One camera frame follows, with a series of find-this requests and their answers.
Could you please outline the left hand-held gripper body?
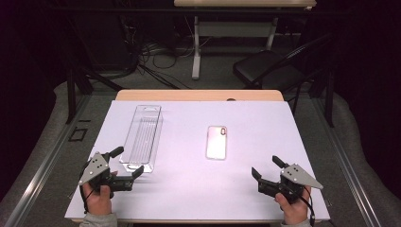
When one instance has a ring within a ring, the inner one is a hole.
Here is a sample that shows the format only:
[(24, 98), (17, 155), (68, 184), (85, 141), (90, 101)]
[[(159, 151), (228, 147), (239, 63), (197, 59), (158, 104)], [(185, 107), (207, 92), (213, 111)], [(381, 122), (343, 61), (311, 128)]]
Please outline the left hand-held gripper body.
[(134, 179), (132, 176), (115, 176), (110, 171), (110, 152), (97, 152), (84, 166), (78, 185), (82, 187), (88, 183), (95, 191), (100, 191), (100, 186), (108, 185), (111, 188), (111, 197), (116, 191), (132, 191)]

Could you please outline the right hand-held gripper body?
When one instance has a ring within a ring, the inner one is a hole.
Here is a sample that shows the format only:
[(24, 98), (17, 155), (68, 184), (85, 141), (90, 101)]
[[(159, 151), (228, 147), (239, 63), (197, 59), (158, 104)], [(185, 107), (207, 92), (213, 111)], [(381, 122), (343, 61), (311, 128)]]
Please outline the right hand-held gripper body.
[(262, 178), (257, 174), (258, 192), (275, 197), (281, 193), (289, 203), (294, 203), (302, 197), (304, 187), (311, 186), (323, 189), (323, 185), (313, 178), (299, 165), (284, 165), (280, 172), (280, 181), (275, 183)]

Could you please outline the clear plastic tray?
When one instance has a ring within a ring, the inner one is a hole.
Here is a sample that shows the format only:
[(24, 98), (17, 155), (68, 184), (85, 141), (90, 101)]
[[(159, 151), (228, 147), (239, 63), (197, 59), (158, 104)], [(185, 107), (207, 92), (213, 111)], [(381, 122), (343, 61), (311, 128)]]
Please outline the clear plastic tray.
[(141, 166), (145, 173), (153, 171), (163, 120), (162, 107), (159, 105), (136, 107), (124, 151), (119, 158), (119, 163), (128, 172), (134, 172)]

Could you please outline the translucent phone case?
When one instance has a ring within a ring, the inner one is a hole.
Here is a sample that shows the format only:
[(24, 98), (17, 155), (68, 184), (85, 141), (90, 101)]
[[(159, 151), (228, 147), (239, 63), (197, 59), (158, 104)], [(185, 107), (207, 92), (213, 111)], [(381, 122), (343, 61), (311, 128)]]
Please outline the translucent phone case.
[(226, 158), (227, 129), (223, 126), (210, 126), (207, 131), (206, 157), (213, 160)]

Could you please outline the person's left hand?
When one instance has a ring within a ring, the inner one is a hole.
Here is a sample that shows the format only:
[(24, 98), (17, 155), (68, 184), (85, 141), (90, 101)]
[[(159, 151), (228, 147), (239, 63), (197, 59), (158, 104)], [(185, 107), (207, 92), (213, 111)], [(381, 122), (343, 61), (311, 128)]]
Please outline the person's left hand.
[(108, 185), (100, 186), (96, 192), (88, 183), (82, 185), (87, 212), (93, 215), (108, 215), (112, 213), (111, 188)]

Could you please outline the person's right hand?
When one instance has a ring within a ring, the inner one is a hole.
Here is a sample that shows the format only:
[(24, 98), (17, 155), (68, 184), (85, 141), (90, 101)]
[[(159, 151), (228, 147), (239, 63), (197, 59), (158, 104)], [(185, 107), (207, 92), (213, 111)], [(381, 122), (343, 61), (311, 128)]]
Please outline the person's right hand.
[(308, 206), (302, 200), (297, 200), (293, 204), (290, 204), (281, 193), (277, 193), (274, 200), (280, 205), (284, 212), (284, 217), (281, 223), (296, 224), (308, 219)]

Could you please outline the black metal stand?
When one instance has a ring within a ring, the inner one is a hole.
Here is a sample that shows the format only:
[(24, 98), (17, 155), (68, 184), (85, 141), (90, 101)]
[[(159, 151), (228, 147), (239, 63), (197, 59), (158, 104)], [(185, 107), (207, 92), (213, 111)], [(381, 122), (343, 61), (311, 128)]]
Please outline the black metal stand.
[(69, 64), (68, 73), (66, 74), (68, 96), (68, 117), (66, 123), (70, 124), (78, 111), (76, 88), (78, 88), (85, 96), (90, 95), (94, 91), (90, 79), (95, 79), (107, 87), (112, 88), (116, 92), (121, 91), (123, 87), (104, 78), (83, 63), (74, 52), (73, 46), (68, 38), (61, 38), (60, 42), (63, 43), (63, 52)]

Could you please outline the black folding chair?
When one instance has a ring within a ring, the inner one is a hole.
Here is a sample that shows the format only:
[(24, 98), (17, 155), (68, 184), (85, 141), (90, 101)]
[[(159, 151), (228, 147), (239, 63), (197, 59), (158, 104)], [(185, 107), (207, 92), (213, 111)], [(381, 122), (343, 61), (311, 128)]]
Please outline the black folding chair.
[(303, 84), (323, 73), (323, 66), (307, 70), (306, 61), (317, 56), (331, 41), (332, 35), (325, 34), (286, 55), (263, 50), (236, 62), (233, 72), (245, 89), (278, 90), (282, 94), (295, 89), (295, 96), (288, 100), (293, 102), (291, 111), (295, 114)]

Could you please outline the white-framed desk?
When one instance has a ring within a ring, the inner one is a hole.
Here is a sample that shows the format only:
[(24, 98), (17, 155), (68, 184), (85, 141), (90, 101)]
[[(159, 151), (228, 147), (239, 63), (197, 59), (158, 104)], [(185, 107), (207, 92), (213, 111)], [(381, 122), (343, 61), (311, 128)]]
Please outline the white-framed desk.
[[(312, 9), (316, 0), (174, 0), (174, 6), (183, 9)], [(200, 78), (200, 37), (265, 37), (270, 49), (277, 28), (277, 17), (264, 22), (244, 19), (201, 19), (194, 17), (194, 61), (192, 79)]]

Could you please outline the metal floor rail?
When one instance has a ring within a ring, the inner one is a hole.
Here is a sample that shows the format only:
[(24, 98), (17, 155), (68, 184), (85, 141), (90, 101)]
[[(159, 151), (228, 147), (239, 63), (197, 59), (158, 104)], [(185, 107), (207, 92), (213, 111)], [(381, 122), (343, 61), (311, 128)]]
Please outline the metal floor rail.
[(365, 190), (363, 189), (360, 180), (357, 177), (357, 173), (351, 165), (351, 162), (345, 152), (345, 149), (340, 142), (335, 130), (329, 126), (324, 114), (323, 102), (318, 98), (312, 98), (311, 102), (320, 118), (321, 124), (328, 136), (332, 148), (334, 150), (335, 157), (343, 173), (345, 181), (348, 184), (349, 189), (354, 197), (357, 207), (365, 221), (367, 227), (382, 227), (375, 210), (367, 197)]
[(0, 202), (0, 227), (19, 227), (40, 195), (61, 150), (91, 96), (79, 97), (76, 113), (67, 123), (65, 95), (59, 95), (44, 130), (11, 189)]

